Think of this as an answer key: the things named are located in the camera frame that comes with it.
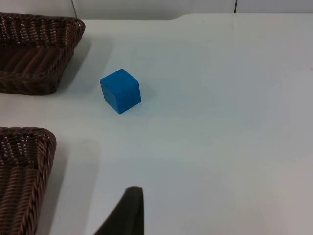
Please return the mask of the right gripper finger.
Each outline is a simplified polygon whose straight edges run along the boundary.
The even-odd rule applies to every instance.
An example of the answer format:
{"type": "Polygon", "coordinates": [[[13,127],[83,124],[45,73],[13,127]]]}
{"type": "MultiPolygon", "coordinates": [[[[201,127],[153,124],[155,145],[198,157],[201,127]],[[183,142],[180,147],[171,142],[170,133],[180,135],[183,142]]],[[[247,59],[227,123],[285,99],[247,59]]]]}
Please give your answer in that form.
{"type": "Polygon", "coordinates": [[[96,235],[144,235],[144,196],[141,187],[125,189],[96,235]]]}

